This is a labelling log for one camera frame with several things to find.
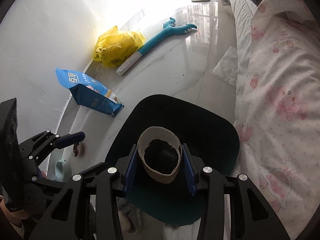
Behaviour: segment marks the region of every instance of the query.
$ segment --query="white tile floor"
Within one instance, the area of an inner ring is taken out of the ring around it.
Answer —
[[[166,38],[141,58],[124,76],[115,69],[99,71],[97,80],[113,90],[125,105],[116,118],[80,107],[70,133],[86,134],[84,154],[74,158],[66,148],[67,159],[75,174],[103,162],[108,150],[132,109],[152,94],[167,94],[204,107],[229,122],[234,122],[236,89],[212,75],[230,46],[236,47],[235,19],[229,6],[219,0],[192,3],[191,0],[163,0],[153,7],[132,30],[141,31],[148,39],[162,30],[162,24],[176,19],[176,25],[193,23],[197,32]],[[143,230],[125,239],[162,237],[162,222],[142,214]]]

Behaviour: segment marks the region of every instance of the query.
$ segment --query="blue pet food bag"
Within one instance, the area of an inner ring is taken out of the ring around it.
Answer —
[[[57,67],[56,75],[60,85],[71,91],[78,105],[112,116],[124,107],[110,89],[82,72]]]

